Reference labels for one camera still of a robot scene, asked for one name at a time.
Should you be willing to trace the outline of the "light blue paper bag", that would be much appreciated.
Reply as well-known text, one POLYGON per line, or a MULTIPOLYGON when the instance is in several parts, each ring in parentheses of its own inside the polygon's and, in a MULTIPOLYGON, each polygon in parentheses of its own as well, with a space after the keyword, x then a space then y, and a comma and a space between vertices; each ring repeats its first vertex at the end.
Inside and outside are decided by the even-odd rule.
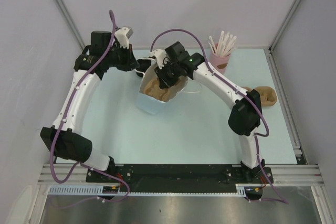
MULTIPOLYGON (((151 60, 151 66, 148 68, 148 70, 145 72, 138 91, 138 95, 136 98, 136 105, 139 109, 143 110, 144 112, 155 115, 161 112, 173 99, 169 100, 168 102, 162 102, 158 101, 150 96, 147 96, 143 93, 144 86, 152 79, 157 78, 154 69, 157 67, 156 61, 154 58, 141 58, 141 59, 148 59, 151 60)), ((202 91, 202 86, 199 83, 196 83, 198 85, 198 88, 196 90, 192 91, 186 91, 186 87, 188 84, 188 77, 180 77, 182 80, 184 80, 183 88, 177 93, 177 95, 182 93, 200 93, 202 91)))

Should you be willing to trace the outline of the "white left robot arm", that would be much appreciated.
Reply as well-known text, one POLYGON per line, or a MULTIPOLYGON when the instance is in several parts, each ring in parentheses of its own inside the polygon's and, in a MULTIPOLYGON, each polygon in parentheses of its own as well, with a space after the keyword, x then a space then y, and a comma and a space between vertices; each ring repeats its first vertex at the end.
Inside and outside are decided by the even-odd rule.
POLYGON ((92 96, 104 74, 110 68, 132 71, 139 67, 129 39, 130 27, 108 31, 93 31, 87 45, 75 61, 72 84, 60 113, 51 127, 44 127, 40 136, 55 157, 83 163, 98 169, 105 182, 115 178, 112 158, 93 148, 83 137, 82 126, 92 96))

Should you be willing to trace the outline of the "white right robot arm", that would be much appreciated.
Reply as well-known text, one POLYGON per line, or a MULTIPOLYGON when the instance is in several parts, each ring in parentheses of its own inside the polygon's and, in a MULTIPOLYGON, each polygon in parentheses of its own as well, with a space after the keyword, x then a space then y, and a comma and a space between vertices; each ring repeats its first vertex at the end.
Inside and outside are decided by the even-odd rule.
POLYGON ((156 49, 151 55, 157 63, 154 71, 161 89, 174 86, 180 77, 188 77, 203 84, 224 101, 231 110, 228 125, 240 141, 243 179, 249 183, 259 179, 261 157, 255 143, 262 119, 259 93, 235 85, 207 62, 202 54, 189 54, 180 42, 164 50, 156 49))

